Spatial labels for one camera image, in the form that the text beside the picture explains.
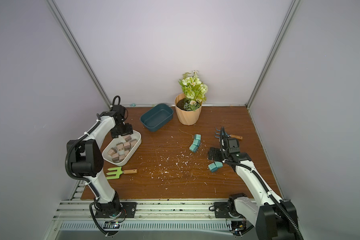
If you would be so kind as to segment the pink plug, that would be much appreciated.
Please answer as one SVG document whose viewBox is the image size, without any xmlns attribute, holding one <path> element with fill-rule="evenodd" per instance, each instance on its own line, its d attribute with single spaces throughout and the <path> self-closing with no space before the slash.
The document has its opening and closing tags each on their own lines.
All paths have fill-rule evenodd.
<svg viewBox="0 0 360 240">
<path fill-rule="evenodd" d="M 125 151 L 129 151 L 131 149 L 131 143 L 130 142 L 123 143 L 123 149 Z"/>
<path fill-rule="evenodd" d="M 120 155 L 118 153 L 115 153 L 115 154 L 111 155 L 112 162 L 115 164 L 122 162 L 125 159 L 125 157 L 126 157 L 125 154 Z"/>
<path fill-rule="evenodd" d="M 125 136 L 123 136 L 123 138 L 124 138 L 124 140 L 125 140 L 126 142 L 129 142 L 129 141 L 132 140 L 131 135 L 125 135 Z"/>
<path fill-rule="evenodd" d="M 109 156 L 112 156 L 112 155 L 114 155 L 114 154 L 116 154 L 116 153 L 117 153 L 117 150 L 114 149 L 114 148 L 109 149 L 108 152 L 107 152 L 107 154 L 108 154 Z"/>
<path fill-rule="evenodd" d="M 118 151 L 123 150 L 123 149 L 124 149 L 124 143 L 117 143 L 116 149 L 117 149 Z"/>
<path fill-rule="evenodd" d="M 129 141 L 130 145 L 131 145 L 131 148 L 133 148 L 136 144 L 137 144 L 138 140 L 136 139 L 132 139 Z"/>
</svg>

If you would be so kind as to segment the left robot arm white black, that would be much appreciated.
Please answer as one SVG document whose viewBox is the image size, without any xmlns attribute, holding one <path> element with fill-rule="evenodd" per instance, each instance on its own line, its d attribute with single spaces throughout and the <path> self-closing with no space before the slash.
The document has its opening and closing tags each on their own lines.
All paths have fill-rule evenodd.
<svg viewBox="0 0 360 240">
<path fill-rule="evenodd" d="M 77 140 L 67 143 L 65 169 L 74 180 L 85 181 L 95 195 L 94 204 L 105 217 L 118 217 L 122 213 L 118 193 L 110 186 L 104 174 L 104 158 L 100 150 L 108 133 L 112 138 L 120 138 L 133 133 L 131 124 L 126 124 L 126 108 L 120 104 L 120 96 L 115 96 L 110 110 L 97 114 L 96 123 Z"/>
</svg>

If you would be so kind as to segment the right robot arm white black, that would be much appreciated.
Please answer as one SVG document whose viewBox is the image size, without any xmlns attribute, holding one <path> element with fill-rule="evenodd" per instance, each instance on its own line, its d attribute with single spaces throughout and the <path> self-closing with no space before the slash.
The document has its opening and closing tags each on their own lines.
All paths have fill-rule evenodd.
<svg viewBox="0 0 360 240">
<path fill-rule="evenodd" d="M 254 200 L 245 194 L 231 195 L 228 212 L 244 217 L 256 230 L 260 240 L 302 240 L 294 204 L 276 194 L 256 169 L 248 153 L 240 150 L 239 140 L 224 128 L 215 131 L 219 147 L 211 147 L 208 159 L 226 164 L 244 181 Z"/>
</svg>

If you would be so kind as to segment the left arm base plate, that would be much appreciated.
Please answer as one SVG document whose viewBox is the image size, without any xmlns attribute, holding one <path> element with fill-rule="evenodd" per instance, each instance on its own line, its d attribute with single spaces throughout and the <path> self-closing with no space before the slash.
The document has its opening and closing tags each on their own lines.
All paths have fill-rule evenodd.
<svg viewBox="0 0 360 240">
<path fill-rule="evenodd" d="M 136 202 L 120 202 L 119 204 L 95 204 L 96 218 L 134 218 L 137 203 Z"/>
</svg>

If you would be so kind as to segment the dark teal storage box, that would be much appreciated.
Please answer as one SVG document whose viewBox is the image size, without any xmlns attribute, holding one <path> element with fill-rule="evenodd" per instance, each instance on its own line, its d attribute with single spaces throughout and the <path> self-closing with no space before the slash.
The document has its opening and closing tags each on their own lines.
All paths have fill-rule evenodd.
<svg viewBox="0 0 360 240">
<path fill-rule="evenodd" d="M 141 123 L 150 132 L 156 132 L 173 119 L 174 110 L 166 104 L 158 104 L 140 117 Z"/>
</svg>

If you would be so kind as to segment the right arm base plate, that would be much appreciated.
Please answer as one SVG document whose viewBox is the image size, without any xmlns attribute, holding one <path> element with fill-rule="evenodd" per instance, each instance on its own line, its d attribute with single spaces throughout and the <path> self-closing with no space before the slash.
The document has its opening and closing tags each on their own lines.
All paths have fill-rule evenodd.
<svg viewBox="0 0 360 240">
<path fill-rule="evenodd" d="M 245 216 L 239 214 L 228 202 L 214 202 L 209 207 L 209 210 L 214 212 L 217 219 L 246 219 Z"/>
</svg>

